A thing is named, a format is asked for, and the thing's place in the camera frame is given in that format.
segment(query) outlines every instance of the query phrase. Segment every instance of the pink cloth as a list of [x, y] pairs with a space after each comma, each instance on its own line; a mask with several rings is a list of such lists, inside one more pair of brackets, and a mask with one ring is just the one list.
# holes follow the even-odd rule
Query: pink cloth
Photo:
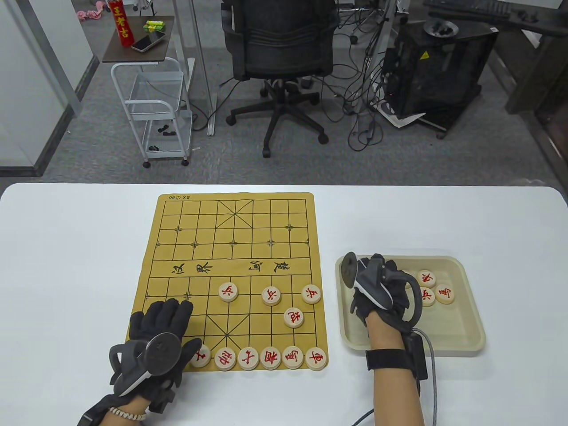
[[106, 6], [105, 2], [97, 2], [95, 4], [97, 10], [87, 10], [87, 12], [80, 10], [79, 12], [77, 12], [77, 17], [81, 22], [87, 19], [100, 19], [105, 6]]

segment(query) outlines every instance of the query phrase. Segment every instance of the forearm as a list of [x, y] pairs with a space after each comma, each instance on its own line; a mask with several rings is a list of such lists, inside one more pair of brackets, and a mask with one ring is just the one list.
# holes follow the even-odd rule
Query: forearm
[[[116, 407], [129, 414], [144, 414], [146, 409], [150, 406], [150, 401], [145, 400], [141, 396], [136, 396], [132, 401], [130, 401], [125, 406]], [[105, 418], [99, 426], [137, 426], [139, 422], [134, 420], [124, 419], [119, 416], [115, 416], [111, 412], [105, 415]]]
[[[371, 349], [404, 349], [400, 333], [376, 312], [367, 317]], [[406, 369], [374, 371], [376, 426], [424, 426], [420, 398], [412, 372]]]

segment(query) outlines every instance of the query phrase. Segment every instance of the left hand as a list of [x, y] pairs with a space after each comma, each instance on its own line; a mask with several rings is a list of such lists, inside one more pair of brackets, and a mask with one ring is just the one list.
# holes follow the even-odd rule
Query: left hand
[[[160, 333], [170, 332], [181, 341], [193, 312], [193, 304], [187, 300], [178, 303], [176, 299], [166, 302], [154, 302], [146, 314], [134, 312], [130, 317], [130, 339], [150, 340]], [[167, 373], [152, 376], [139, 384], [131, 394], [140, 395], [151, 401], [152, 405], [164, 402], [164, 390], [170, 389], [174, 384], [179, 387], [182, 373], [197, 351], [201, 348], [201, 339], [192, 339], [182, 347], [177, 364]]]
[[[149, 341], [160, 333], [170, 332], [181, 341], [192, 312], [193, 304], [186, 300], [181, 303], [176, 299], [154, 302], [146, 314], [134, 312], [130, 317], [130, 339]], [[150, 411], [163, 413], [167, 403], [174, 399], [172, 386], [179, 387], [183, 370], [199, 348], [201, 339], [190, 340], [183, 345], [179, 360], [171, 370], [145, 379], [125, 396], [106, 395], [83, 415], [78, 424], [99, 424], [110, 407], [130, 407], [131, 403], [144, 412], [145, 404], [149, 402]]]

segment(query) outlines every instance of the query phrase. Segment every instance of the chair base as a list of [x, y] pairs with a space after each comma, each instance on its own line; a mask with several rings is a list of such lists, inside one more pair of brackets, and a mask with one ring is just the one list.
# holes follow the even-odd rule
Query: chair base
[[276, 80], [273, 85], [264, 81], [264, 86], [260, 91], [262, 97], [270, 95], [271, 101], [264, 101], [253, 105], [248, 105], [241, 108], [231, 110], [231, 114], [225, 119], [229, 126], [233, 126], [236, 122], [236, 116], [240, 114], [247, 114], [249, 112], [259, 111], [274, 111], [268, 130], [264, 136], [264, 144], [262, 147], [262, 156], [264, 158], [270, 157], [270, 138], [274, 132], [274, 127], [278, 119], [284, 114], [290, 114], [292, 117], [298, 119], [300, 122], [308, 125], [319, 133], [318, 142], [326, 144], [329, 138], [325, 134], [325, 130], [316, 121], [312, 120], [305, 112], [298, 108], [298, 104], [310, 101], [310, 104], [317, 105], [320, 102], [319, 93], [300, 93], [298, 87], [291, 82], [283, 80]]

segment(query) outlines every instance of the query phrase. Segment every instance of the small side table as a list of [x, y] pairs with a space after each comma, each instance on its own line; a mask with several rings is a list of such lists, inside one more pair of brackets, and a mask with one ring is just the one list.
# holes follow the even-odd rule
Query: small side table
[[[147, 16], [128, 17], [135, 40], [146, 36], [143, 26], [147, 19]], [[150, 158], [182, 158], [181, 164], [187, 166], [191, 155], [193, 123], [189, 94], [184, 84], [181, 64], [166, 56], [174, 17], [154, 16], [152, 19], [164, 21], [165, 40], [147, 52], [140, 53], [130, 47], [123, 47], [115, 31], [102, 61], [115, 62], [111, 68], [112, 81], [140, 148], [143, 166], [150, 167]], [[164, 64], [164, 70], [149, 70], [158, 64]], [[123, 94], [116, 75], [116, 71], [123, 67], [134, 67], [137, 71], [127, 97]], [[182, 101], [186, 103], [185, 110], [180, 108]], [[136, 128], [136, 122], [145, 122], [142, 136]]]

